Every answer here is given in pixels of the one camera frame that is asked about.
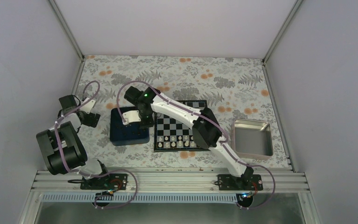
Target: black and white chessboard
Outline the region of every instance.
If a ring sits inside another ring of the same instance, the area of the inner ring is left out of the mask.
[[[206,100],[178,100],[187,106],[204,109]],[[176,119],[156,113],[154,119],[154,151],[207,151],[197,146],[193,140],[193,131]]]

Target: purple cable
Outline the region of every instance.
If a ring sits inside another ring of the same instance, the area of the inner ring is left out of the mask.
[[[88,87],[90,84],[92,84],[92,83],[97,83],[97,84],[98,84],[98,88],[97,88],[97,90],[95,91],[95,93],[94,93],[88,100],[86,100],[85,102],[83,102],[82,104],[80,104],[80,105],[79,105],[78,107],[76,107],[75,109],[69,111],[68,113],[66,113],[66,114],[64,114],[64,115],[62,115],[62,116],[55,122],[55,124],[54,124],[54,133],[55,133],[55,137],[57,138],[57,142],[61,142],[60,135],[58,134],[58,126],[60,125],[61,121],[62,121],[65,117],[67,117],[69,114],[74,113],[74,112],[77,111],[79,108],[81,108],[82,106],[86,105],[88,102],[90,102],[92,99],[94,99],[95,96],[98,94],[99,89],[101,88],[101,85],[99,84],[98,81],[93,80],[93,81],[91,81],[91,82],[89,82],[89,83],[86,84],[86,86],[85,86],[84,89],[83,89],[83,95],[84,95],[84,93],[86,92],[87,87]],[[65,167],[65,169],[67,170],[68,173],[78,172],[80,175],[83,175],[83,176],[89,176],[89,177],[104,177],[104,176],[107,176],[107,175],[109,175],[109,174],[122,171],[122,172],[129,173],[129,174],[134,178],[134,181],[135,181],[135,193],[134,193],[134,195],[131,197],[131,199],[130,199],[129,201],[127,201],[126,203],[123,203],[123,204],[117,205],[117,206],[107,207],[106,209],[114,209],[114,208],[119,208],[119,207],[125,206],[125,205],[127,205],[128,203],[132,202],[132,201],[135,199],[135,197],[136,197],[136,195],[137,195],[137,193],[138,193],[138,182],[137,182],[137,179],[136,179],[135,175],[134,175],[131,171],[126,170],[126,169],[117,169],[117,170],[112,170],[112,171],[110,171],[110,172],[108,172],[108,173],[106,173],[106,174],[103,174],[103,175],[89,175],[89,174],[86,174],[86,173],[81,172],[80,170],[70,170],[70,168],[69,168],[69,166],[68,166],[68,164],[67,164],[67,162],[66,162],[66,160],[65,160],[64,151],[63,151],[63,148],[62,148],[62,145],[61,145],[61,144],[58,144],[58,150],[59,150],[59,152],[60,152],[60,156],[61,156],[61,159],[62,159],[62,163],[63,163],[63,165],[64,165],[64,167]]]
[[[222,127],[220,127],[218,124],[216,124],[215,122],[213,122],[211,119],[209,119],[209,118],[207,118],[207,117],[205,117],[205,116],[203,116],[203,115],[201,115],[201,114],[199,114],[199,113],[193,113],[191,110],[189,110],[189,109],[187,109],[187,108],[185,108],[185,107],[183,107],[183,106],[181,106],[181,105],[178,105],[178,104],[173,103],[173,102],[169,102],[168,99],[164,98],[164,97],[163,97],[159,92],[157,92],[149,83],[144,82],[144,81],[134,80],[134,81],[129,81],[129,82],[125,83],[125,84],[119,89],[119,91],[118,91],[118,93],[117,93],[116,104],[117,104],[118,113],[120,114],[120,117],[121,117],[121,119],[122,119],[123,122],[125,122],[125,119],[124,119],[124,117],[123,117],[123,114],[122,114],[121,111],[120,111],[120,106],[119,106],[118,100],[119,100],[119,96],[120,96],[121,90],[123,90],[123,88],[124,88],[125,86],[127,86],[127,85],[129,85],[129,84],[131,84],[131,83],[143,83],[143,84],[147,85],[148,87],[150,87],[151,90],[153,90],[153,92],[154,92],[158,97],[160,97],[163,101],[165,101],[166,103],[172,104],[172,105],[174,105],[175,107],[177,107],[177,108],[179,108],[179,109],[182,109],[182,110],[184,110],[184,111],[186,111],[186,112],[188,112],[188,113],[194,114],[194,115],[196,115],[196,116],[198,116],[198,117],[200,117],[200,118],[202,118],[202,119],[208,121],[209,123],[213,124],[215,127],[217,127],[217,128],[221,131],[221,133],[222,133],[222,134],[224,135],[224,137],[226,138],[225,140],[220,141],[220,143],[222,144],[222,146],[223,146],[223,148],[226,150],[226,152],[230,155],[230,157],[235,160],[235,162],[237,162],[237,163],[239,163],[239,164],[241,164],[241,165],[247,166],[247,167],[261,167],[261,168],[265,169],[265,170],[270,174],[270,176],[271,176],[271,178],[272,178],[272,183],[273,183],[272,193],[271,193],[270,197],[269,197],[265,202],[263,202],[262,204],[260,204],[260,205],[258,205],[258,206],[256,206],[256,207],[253,207],[253,208],[247,208],[247,210],[252,210],[252,209],[255,209],[255,208],[259,208],[259,207],[265,205],[267,202],[269,202],[269,201],[271,200],[271,198],[273,197],[273,195],[274,195],[274,193],[275,193],[276,182],[275,182],[274,175],[272,175],[271,171],[270,171],[268,168],[266,168],[265,166],[262,166],[262,165],[250,165],[250,164],[244,163],[244,162],[242,162],[242,161],[239,161],[239,160],[229,151],[229,149],[223,144],[223,143],[228,142],[228,134],[227,134],[227,132],[226,132]]]

